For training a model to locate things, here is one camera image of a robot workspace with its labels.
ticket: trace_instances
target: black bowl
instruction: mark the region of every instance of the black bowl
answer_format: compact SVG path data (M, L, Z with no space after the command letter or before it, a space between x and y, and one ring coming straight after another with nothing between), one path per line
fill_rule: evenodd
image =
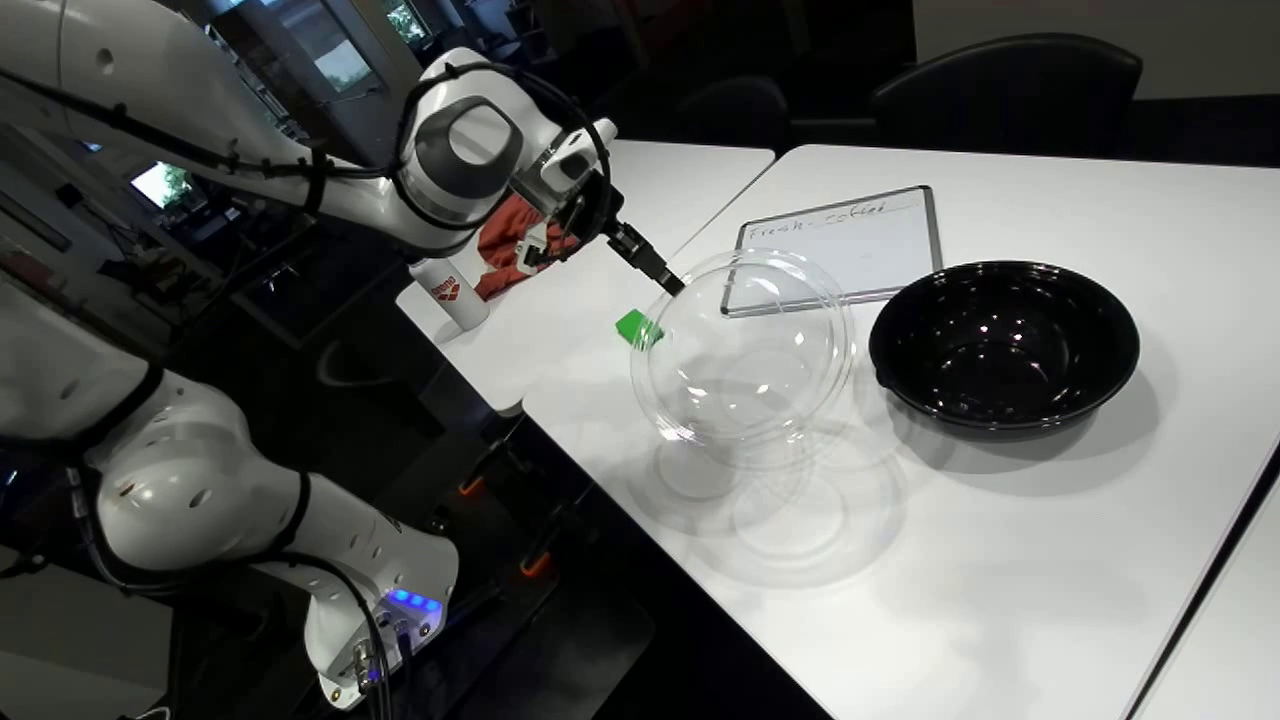
M895 293L871 329L874 379L943 429L1062 429L1140 354L1126 306L1068 269L961 264Z

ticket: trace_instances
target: red object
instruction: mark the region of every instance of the red object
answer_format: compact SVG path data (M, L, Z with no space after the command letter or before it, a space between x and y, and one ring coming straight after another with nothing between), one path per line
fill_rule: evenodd
M457 300L457 293L458 293L458 282L457 282L452 277L433 289L433 294L436 294L440 304Z
M472 500L472 495L479 495L483 482L488 482L488 476L472 476L472 479L457 482L457 495Z
M479 229L479 255L488 259L488 270L479 277L475 293L483 300L508 293L510 282L525 282L526 277L514 264L514 246L526 229L538 223L538 212L525 195L508 195ZM561 259L579 238L566 237L561 223L549 220L549 259Z
M530 556L530 560L518 560L518 574L525 580L535 580L535 574L544 574L552 566L552 551L538 551L538 556Z

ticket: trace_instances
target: green object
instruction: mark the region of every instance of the green object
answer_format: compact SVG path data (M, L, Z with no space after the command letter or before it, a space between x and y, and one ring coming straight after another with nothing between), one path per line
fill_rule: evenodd
M662 329L655 329L655 319L649 319L644 311L627 311L612 322L632 349L650 349L655 340L662 340Z

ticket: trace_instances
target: cable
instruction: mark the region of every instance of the cable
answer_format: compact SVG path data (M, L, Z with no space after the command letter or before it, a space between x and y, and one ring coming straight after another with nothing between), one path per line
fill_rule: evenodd
M180 154L180 159L187 159L187 164L224 167L224 170L233 170L233 174L234 174L234 170L256 170L256 174L315 174L315 167L310 167L309 159L295 159L295 164L270 164L270 159L240 164L240 154L224 154L224 152L187 142L187 140L156 126L156 123L142 123L142 121L127 116L127 109L101 109L101 103L93 103L93 98L84 98L84 95L32 84L32 81L24 81L24 76L16 76L16 70L0 70L0 81L19 84L19 87L26 87L26 90L35 90L35 95L43 95L43 98L50 98L50 103L61 103L61 109L84 111L84 116L93 116L93 121L101 121L101 123L107 123L107 126L118 126L118 130L127 130L127 136L136 136L136 140L142 140L142 142L156 142L156 146L164 146L169 154ZM326 174L326 179L373 179L373 174L379 174L379 170L319 164L319 174Z
M49 556L16 556L10 564L0 566L0 580L10 580L10 574L32 574L32 572L43 572L49 566Z
M277 551L265 564L270 564L270 560L315 566L347 589L347 596L359 607L364 627L373 635L373 653L375 653L375 681L368 685L364 701L375 720L393 720L394 715L393 710L393 656L387 656L384 631L379 631L373 607L364 603L364 590L356 589L356 580L343 566L326 564L323 556L309 556L309 551Z
M95 521L95 510L93 510L93 500L89 500L89 491L84 491L80 467L67 467L65 479L67 479L67 491L72 491L72 521L76 521L76 528L80 528L80 543L84 543L84 551L89 551L89 564L93 564L110 589L118 589L118 590L127 590L127 596L175 596L175 590L193 589L195 580L207 580L207 574L221 574L221 572L233 566L233 564L204 564L201 572L175 572L175 580L156 580L156 583L141 583L141 580L117 574L117 572L110 572L110 560L105 556L105 528L101 528L101 521Z
M265 269L287 264L295 253L309 246L309 230L315 223L309 220L303 229L293 229L281 243L265 246L259 255L253 255L245 269L234 269L233 277L224 277L224 282L204 300L204 306L195 306L193 315L180 319L180 329L170 331L175 340L201 322L204 315L210 315L214 306L229 304L229 294L234 294L240 289L256 282Z
M416 103L421 103L436 84L458 81L458 76L483 70L483 68L493 68L493 62L483 62L483 60L479 60L479 62L442 62L440 76L429 76L429 81L413 84L413 90L404 90L404 103L399 103L394 146L404 146L408 123L413 123L413 116L416 116ZM472 223L446 223L446 220L422 212L422 209L413 199L413 191L408 191L404 179L399 179L399 167L404 167L404 159L394 154L394 159L384 167L384 174L393 174L393 186L394 186L399 202L404 202L416 220L422 220L422 223L436 223L436 229L446 229L446 230L472 230L472 229L479 229L479 223L496 212L496 202L493 202L493 209L488 209L479 220L472 220Z
M525 76L525 87L530 84L535 90L552 95L557 103L562 103L562 109L579 121L579 126L591 136L602 186L612 186L608 142L602 142L602 136L594 130L591 116L589 116L562 87L557 87L557 84L549 84L549 81L538 81L538 76L530 76L530 70L518 70L518 68L510 68L510 70L514 70L514 76L510 76L514 84L518 84L518 76Z

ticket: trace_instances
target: black cable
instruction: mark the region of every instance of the black cable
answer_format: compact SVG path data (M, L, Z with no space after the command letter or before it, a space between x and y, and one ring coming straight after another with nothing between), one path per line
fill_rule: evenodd
M413 116L416 116L416 103L421 103L436 84L458 81L458 76L483 70L483 68L493 68L493 62L488 62L488 60L475 60L475 62L442 62L440 76L429 76L429 81L413 84L413 90L404 90L404 103L399 103L394 146L404 146L408 126L413 126ZM404 159L394 154L394 159L384 167L384 174L393 174L393 186L394 186L399 202L404 202L416 220L436 223L436 229L446 229L446 230L472 230L472 229L479 229L479 223L488 220L488 214L479 214L475 223L446 223L446 220L422 212L422 209L413 199L413 191L404 186L399 167L404 167Z
M187 590L193 583L201 580L210 580L221 572L229 572L233 564L204 564L201 572L175 572L170 580L123 580L110 560L105 556L107 540L105 540L105 528L101 528L101 514L93 510L93 500L84 491L84 476L80 467L67 467L65 472L67 479L67 491L72 491L72 521L80 528L80 543L89 551L89 564L118 590L127 596L175 596L175 590Z
M131 411L141 411L156 389L164 383L164 362L147 362L147 371L118 397L101 418L80 429L67 448L84 454L89 448L105 443Z
M310 246L310 229L295 229L293 237L285 237L281 243L265 246L259 255L253 255L245 269L234 269L207 300L204 306L195 306L193 315L180 319L180 331L187 331L193 322L201 322L204 315L210 315L214 306L229 304L229 294L234 294L240 289L256 282L265 269L287 264L293 255L301 255L303 246Z
M379 631L373 607L364 603L364 590L356 589L356 580L343 566L326 564L323 556L309 556L309 551L277 551L265 564L270 564L270 560L315 566L347 589L347 596L359 607L364 627L373 635L373 653L375 653L375 671L373 671L364 701L375 720L393 720L393 656L387 656L384 631Z
M508 68L508 62L496 62L496 68L499 68L510 84L535 87L535 90L544 90L549 98L557 98L566 116L577 116L577 123L591 136L602 186L612 186L608 142L602 142L602 136L594 130L591 116L589 116L562 87L538 81L535 70Z
M127 116L123 103L118 103L118 109L105 109L105 103L80 98L80 95L72 95L72 90L32 84L32 81L24 81L24 76L16 76L16 70L4 70L4 68L0 68L0 81L19 84L19 87L26 87L26 90L35 90L35 95L43 95L43 98L50 98L50 103L61 103L61 109L72 109L72 111L80 111L80 116L93 116L93 121L101 121L101 123L107 123L107 126L117 126L117 130L127 130L127 136L142 140L142 142L156 142L156 146L164 146L169 154L180 154L180 159L204 164L204 167L224 167L224 170L233 170L233 174L234 174L234 170L256 170L256 174L303 174L303 179L310 179L315 170L323 170L326 179L373 179L373 174L379 174L379 170L332 167L332 164L310 167L309 159L295 159L295 164L270 164L270 159L265 159L265 164L240 164L240 154L224 154L224 152L187 142L187 140L156 126L156 123L142 123L142 121Z
M32 574L32 572L43 572L49 566L49 556L16 556L10 564L0 566L0 580L16 580L16 574Z

